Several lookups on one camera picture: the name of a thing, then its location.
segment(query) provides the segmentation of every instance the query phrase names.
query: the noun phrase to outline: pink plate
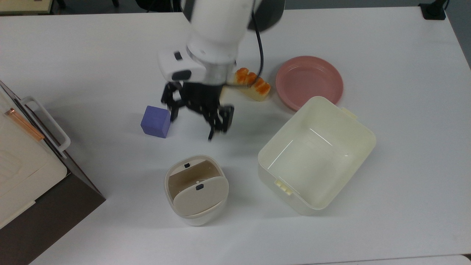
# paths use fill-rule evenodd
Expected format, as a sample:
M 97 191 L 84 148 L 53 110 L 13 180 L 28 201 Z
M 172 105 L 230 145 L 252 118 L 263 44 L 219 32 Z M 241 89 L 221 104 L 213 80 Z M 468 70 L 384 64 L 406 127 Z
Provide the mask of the pink plate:
M 276 90 L 281 100 L 298 110 L 310 98 L 323 96 L 337 104 L 343 93 L 339 71 L 314 56 L 299 56 L 286 61 L 276 74 Z

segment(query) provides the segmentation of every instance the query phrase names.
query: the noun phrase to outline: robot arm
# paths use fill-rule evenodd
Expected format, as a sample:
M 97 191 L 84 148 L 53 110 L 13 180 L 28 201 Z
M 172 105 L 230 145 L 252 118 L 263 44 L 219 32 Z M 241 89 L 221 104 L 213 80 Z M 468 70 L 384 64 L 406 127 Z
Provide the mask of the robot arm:
M 281 17 L 284 0 L 182 0 L 181 8 L 192 30 L 186 44 L 157 53 L 159 68 L 169 82 L 162 103 L 168 105 L 172 121 L 183 106 L 202 114 L 211 126 L 211 139 L 214 132 L 225 133 L 231 124 L 234 107 L 220 106 L 219 95 L 232 75 L 239 43 L 253 24 L 252 12 L 263 17 L 266 29 Z M 181 99 L 174 101 L 177 90 Z

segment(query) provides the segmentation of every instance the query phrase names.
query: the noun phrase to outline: floor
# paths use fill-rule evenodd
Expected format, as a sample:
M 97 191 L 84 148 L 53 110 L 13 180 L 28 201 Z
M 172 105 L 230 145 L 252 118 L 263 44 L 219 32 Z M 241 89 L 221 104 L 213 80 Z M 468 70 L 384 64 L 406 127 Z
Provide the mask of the floor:
M 421 2 L 431 3 L 432 0 L 286 0 L 285 8 L 405 7 L 417 6 Z M 58 10 L 57 3 L 54 3 L 53 11 L 61 15 L 145 12 L 135 0 L 119 0 L 120 6 L 117 8 L 112 0 L 65 0 L 65 3 L 63 10 Z M 447 14 L 471 66 L 471 0 L 450 0 Z

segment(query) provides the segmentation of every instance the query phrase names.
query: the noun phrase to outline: white table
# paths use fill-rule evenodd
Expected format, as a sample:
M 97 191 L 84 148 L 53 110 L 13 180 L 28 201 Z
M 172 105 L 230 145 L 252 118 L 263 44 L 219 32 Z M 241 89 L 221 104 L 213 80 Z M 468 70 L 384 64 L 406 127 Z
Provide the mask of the white table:
M 147 105 L 163 107 L 158 48 L 177 45 L 181 14 L 0 17 L 0 79 L 36 96 L 69 133 L 71 155 L 107 201 L 35 264 L 312 264 L 471 252 L 471 71 L 448 21 L 419 8 L 287 10 L 262 34 L 262 77 L 299 55 L 340 72 L 339 102 L 377 137 L 329 207 L 299 216 L 257 177 L 257 154 L 292 116 L 276 95 L 238 91 L 227 135 L 207 142 L 201 116 L 181 110 L 167 139 L 144 135 Z M 255 35 L 239 67 L 258 67 Z M 189 227 L 163 180 L 206 154 L 230 185 L 224 213 Z

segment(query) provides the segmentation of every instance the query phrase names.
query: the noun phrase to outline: purple cube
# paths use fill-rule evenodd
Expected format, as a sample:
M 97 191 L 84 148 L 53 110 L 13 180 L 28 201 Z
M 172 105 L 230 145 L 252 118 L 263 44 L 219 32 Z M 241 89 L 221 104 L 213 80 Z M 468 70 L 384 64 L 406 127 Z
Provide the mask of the purple cube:
M 141 127 L 145 134 L 166 138 L 170 128 L 170 112 L 163 108 L 147 106 Z

